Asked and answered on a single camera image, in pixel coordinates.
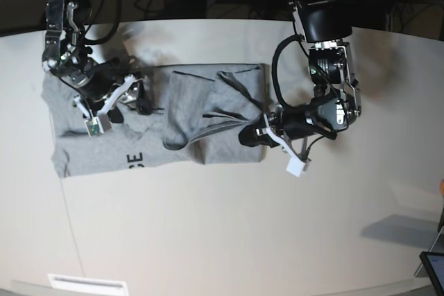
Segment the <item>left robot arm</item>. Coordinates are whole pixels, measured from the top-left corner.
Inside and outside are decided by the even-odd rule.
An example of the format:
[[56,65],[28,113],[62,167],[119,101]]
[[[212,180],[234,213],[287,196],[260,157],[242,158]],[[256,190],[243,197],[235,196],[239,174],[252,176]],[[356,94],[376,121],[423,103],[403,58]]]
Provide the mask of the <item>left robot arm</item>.
[[[281,41],[272,58],[271,82],[277,105],[264,119],[245,127],[240,144],[248,147],[277,146],[289,150],[295,140],[336,140],[362,113],[359,81],[352,65],[352,33],[343,18],[342,0],[289,0],[293,35]],[[309,44],[304,49],[313,96],[308,103],[285,101],[278,79],[282,52],[292,43]]]

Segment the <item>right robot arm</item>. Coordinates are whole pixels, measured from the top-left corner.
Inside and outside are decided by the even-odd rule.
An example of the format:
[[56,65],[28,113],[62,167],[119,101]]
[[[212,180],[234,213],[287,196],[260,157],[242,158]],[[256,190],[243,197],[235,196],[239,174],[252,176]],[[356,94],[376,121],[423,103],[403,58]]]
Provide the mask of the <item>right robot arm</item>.
[[97,16],[90,0],[48,0],[46,4],[42,64],[74,91],[74,107],[81,111],[89,127],[105,122],[122,123],[123,114],[117,108],[120,103],[142,116],[154,112],[133,58],[112,58],[99,63],[92,57],[93,46],[105,44],[117,32],[123,0],[115,1],[112,28],[96,40],[87,38]]

